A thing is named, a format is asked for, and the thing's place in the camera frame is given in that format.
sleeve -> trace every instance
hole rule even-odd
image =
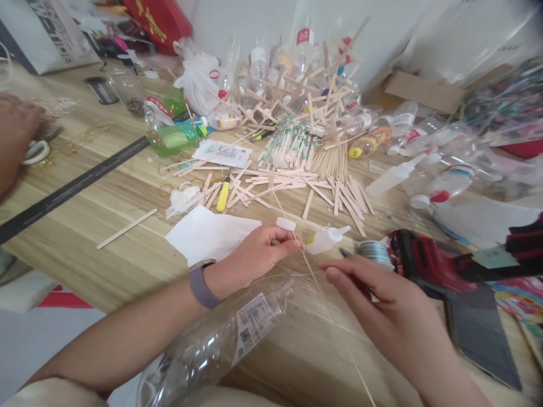
[[[93,391],[69,380],[47,379],[21,389],[1,407],[107,407]]]

plastic bag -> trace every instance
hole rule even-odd
[[[200,51],[190,38],[176,42],[174,49],[183,56],[185,68],[174,86],[183,88],[185,100],[193,111],[200,116],[208,116],[218,102],[219,86],[209,76],[210,72],[219,70],[217,58]]]

white paper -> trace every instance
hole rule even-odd
[[[200,141],[200,147],[194,152],[192,158],[229,167],[245,168],[252,152],[251,149],[206,138]]]
[[[536,221],[541,210],[483,198],[456,207],[437,207],[434,216],[451,232],[481,249],[504,244],[511,226]]]
[[[191,267],[202,260],[223,260],[262,222],[215,214],[196,206],[166,235],[166,240],[187,258]]]

small jar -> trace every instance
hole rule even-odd
[[[119,66],[107,72],[109,84],[115,89],[126,109],[135,117],[145,116],[144,92],[133,67]]]

black ruler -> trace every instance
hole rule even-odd
[[[149,141],[143,136],[121,151],[113,154],[110,158],[102,161],[96,167],[77,177],[75,180],[67,183],[62,188],[57,189],[40,202],[35,203],[19,215],[8,220],[0,226],[0,245],[21,233],[34,222],[43,218],[57,206],[62,205],[86,187],[94,184],[108,172],[114,170],[140,151],[143,151],[148,145]]]

